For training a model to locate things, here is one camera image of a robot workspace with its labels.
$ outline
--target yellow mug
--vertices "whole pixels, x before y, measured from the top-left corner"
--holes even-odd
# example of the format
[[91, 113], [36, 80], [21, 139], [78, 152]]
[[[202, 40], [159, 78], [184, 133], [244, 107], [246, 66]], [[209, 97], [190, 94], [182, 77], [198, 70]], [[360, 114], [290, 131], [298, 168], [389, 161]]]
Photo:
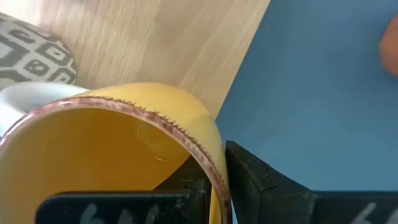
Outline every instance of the yellow mug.
[[0, 223], [33, 223], [60, 192], [153, 190], [190, 155], [212, 184], [209, 223], [231, 223], [220, 134], [191, 94], [132, 83], [49, 103], [0, 141]]

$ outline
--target blue mat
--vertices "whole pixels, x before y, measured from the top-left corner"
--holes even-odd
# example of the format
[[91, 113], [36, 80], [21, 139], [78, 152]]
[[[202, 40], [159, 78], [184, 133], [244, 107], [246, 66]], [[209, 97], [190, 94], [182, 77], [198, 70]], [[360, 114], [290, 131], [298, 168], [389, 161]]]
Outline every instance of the blue mat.
[[272, 0], [217, 118], [314, 190], [398, 190], [398, 79], [377, 44], [397, 0]]

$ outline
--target geometric pattern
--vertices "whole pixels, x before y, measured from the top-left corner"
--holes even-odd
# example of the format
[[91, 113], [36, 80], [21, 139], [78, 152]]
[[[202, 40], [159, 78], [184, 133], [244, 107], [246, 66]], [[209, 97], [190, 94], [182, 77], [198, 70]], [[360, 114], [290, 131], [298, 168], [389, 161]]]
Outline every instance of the geometric pattern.
[[0, 13], [0, 90], [26, 81], [74, 84], [72, 55], [54, 35]]

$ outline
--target black plastic object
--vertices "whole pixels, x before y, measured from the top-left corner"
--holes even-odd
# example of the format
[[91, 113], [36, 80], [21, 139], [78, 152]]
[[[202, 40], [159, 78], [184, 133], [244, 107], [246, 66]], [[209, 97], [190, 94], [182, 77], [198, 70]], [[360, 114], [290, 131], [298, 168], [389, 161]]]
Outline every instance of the black plastic object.
[[203, 206], [192, 190], [178, 192], [75, 192], [55, 195], [36, 213], [37, 224], [197, 223]]
[[189, 157], [150, 192], [55, 195], [37, 210], [36, 224], [207, 224], [210, 196], [210, 181]]
[[398, 192], [317, 192], [226, 143], [239, 224], [398, 224]]

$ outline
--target wooden table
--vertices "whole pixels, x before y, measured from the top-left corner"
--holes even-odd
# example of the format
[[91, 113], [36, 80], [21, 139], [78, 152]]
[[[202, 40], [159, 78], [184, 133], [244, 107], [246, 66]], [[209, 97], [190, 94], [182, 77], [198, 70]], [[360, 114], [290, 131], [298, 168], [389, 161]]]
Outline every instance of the wooden table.
[[0, 11], [59, 36], [77, 84], [162, 82], [216, 116], [269, 0], [0, 0]]

